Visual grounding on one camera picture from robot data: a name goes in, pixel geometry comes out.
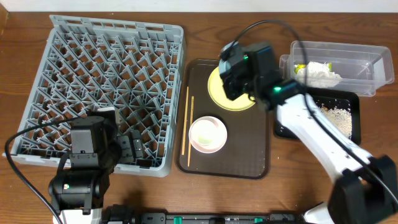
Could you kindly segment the grey dishwasher rack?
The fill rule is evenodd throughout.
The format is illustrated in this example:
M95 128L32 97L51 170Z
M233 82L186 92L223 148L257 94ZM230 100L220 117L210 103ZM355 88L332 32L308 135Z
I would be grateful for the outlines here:
M53 29L16 138L15 162L58 165L71 149L66 119L115 107L119 134L141 134L142 158L118 164L119 174L165 177L172 163L185 66L178 25L52 15Z

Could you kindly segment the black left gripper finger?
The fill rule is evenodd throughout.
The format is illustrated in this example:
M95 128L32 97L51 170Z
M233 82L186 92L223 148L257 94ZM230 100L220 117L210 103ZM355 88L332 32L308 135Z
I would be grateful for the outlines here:
M122 149L122 155L119 160L120 164L130 164L134 161L133 151L131 149L130 140L127 136L118 136L118 143Z
M142 158L144 155L144 153L143 153L144 147L143 147L140 132L138 130L132 130L130 133L129 140L130 140L131 150L132 150L134 158L135 159Z

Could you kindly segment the wooden chopstick left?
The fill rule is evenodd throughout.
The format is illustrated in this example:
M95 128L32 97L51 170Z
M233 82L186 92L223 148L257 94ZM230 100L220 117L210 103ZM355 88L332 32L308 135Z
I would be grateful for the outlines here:
M186 97L185 97L185 111L184 111L184 120L183 120L183 136L182 136L181 156L185 155L185 140L186 140L187 116L188 116L188 102L189 102L189 86L187 87Z

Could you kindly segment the brown serving tray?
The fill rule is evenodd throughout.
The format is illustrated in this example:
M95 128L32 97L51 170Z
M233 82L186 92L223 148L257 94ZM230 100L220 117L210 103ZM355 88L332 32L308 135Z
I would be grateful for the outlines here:
M185 155L181 156L181 147L176 156L176 165L191 174L261 179L267 175L270 167L270 119L255 105L243 111L220 108L208 92L208 78L217 66L217 60L205 59L193 60L187 66L189 102L186 134L190 125L191 97L194 96L193 122L203 116L220 119L228 131L226 144L212 154L198 152L192 147L188 167L186 136Z

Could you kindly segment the clear plastic bin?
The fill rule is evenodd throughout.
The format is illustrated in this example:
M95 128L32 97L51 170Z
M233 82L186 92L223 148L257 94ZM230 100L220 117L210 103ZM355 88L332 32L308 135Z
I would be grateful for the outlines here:
M391 51L374 45L305 41L309 62L329 67L329 75L308 74L307 85L374 96L376 90L395 80Z

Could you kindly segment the yellow plate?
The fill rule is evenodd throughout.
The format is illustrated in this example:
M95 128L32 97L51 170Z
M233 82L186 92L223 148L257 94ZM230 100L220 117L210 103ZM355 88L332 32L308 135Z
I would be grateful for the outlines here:
M208 92L211 99L220 107L228 111L243 111L252 107L255 102L251 101L248 94L243 94L235 100L230 100L224 92L223 82L220 78L219 67L216 67L208 79Z

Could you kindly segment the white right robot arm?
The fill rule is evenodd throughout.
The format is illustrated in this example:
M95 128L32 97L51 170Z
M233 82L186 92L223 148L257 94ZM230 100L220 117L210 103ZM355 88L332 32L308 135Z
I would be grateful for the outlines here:
M268 43L241 47L236 41L220 53L220 77L230 100L244 93L294 133L326 170L333 190L327 203L302 215L305 223L378 223L397 213L397 171L388 156L373 157L348 139L320 111L307 87L284 80Z

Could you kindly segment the spilled rice pile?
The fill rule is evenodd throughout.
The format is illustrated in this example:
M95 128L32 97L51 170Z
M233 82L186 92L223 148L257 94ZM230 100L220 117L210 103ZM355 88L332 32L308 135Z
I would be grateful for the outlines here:
M352 137L352 115L349 111L338 108L328 109L325 106L322 106L320 110L347 138L350 139Z

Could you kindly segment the white tissue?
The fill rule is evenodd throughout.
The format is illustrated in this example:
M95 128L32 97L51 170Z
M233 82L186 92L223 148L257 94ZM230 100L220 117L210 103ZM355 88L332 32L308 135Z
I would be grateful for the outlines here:
M307 86L315 88L332 88L343 80L339 74L331 71L331 63L310 62L295 73L295 79L304 84L305 74Z

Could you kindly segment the wooden chopstick right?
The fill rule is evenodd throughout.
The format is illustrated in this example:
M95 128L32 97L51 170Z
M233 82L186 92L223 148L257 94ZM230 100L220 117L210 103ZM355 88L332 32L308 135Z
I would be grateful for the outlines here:
M192 151L192 144L191 144L191 128L193 124L193 112L194 112L194 100L195 97L191 97L191 106L190 106L190 125L188 130L188 159L187 159L187 166L190 167L190 160L191 160L191 151Z

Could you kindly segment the pink bowl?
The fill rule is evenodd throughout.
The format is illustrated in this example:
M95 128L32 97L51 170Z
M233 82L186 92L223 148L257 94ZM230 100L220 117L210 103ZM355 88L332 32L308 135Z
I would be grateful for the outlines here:
M198 152L215 153L226 144L227 138L226 125L214 116L203 116L192 124L191 144Z

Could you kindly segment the black waste tray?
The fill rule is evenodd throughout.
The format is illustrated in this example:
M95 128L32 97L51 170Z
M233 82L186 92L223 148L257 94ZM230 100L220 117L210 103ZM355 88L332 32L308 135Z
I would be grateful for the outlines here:
M352 140L355 144L361 144L361 120L359 97L357 94L347 91L329 90L322 88L309 88L309 94L312 96L315 104L319 107L327 107L328 109L338 108L344 109L352 115Z

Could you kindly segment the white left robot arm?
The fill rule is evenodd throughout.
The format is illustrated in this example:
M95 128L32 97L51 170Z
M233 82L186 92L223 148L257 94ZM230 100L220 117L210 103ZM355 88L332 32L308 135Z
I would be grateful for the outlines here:
M55 219L63 223L136 223L127 205L103 207L109 176L121 159L144 155L141 134L119 135L119 111L114 107L90 111L71 123L72 148L62 156L49 183Z

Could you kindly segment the wooden chopstick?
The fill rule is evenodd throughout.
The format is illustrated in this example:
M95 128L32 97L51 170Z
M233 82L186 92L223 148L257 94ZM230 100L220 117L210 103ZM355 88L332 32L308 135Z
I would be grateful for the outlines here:
M191 106L190 106L190 125L188 130L188 159L187 159L187 166L190 167L190 160L191 160L191 151L192 151L192 144L191 144L191 128L193 124L193 112L194 112L194 100L195 97L191 97Z
M186 97L185 97L185 111L184 111L184 120L183 120L183 136L182 136L181 156L185 155L185 140L186 140L187 116L188 116L188 102L189 102L189 86L187 87Z

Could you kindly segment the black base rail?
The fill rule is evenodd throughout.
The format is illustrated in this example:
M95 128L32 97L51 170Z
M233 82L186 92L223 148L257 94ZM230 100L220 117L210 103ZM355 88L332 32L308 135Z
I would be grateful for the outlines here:
M170 213L160 209L136 210L129 205L112 205L103 213L100 223L122 224L303 224L297 214Z

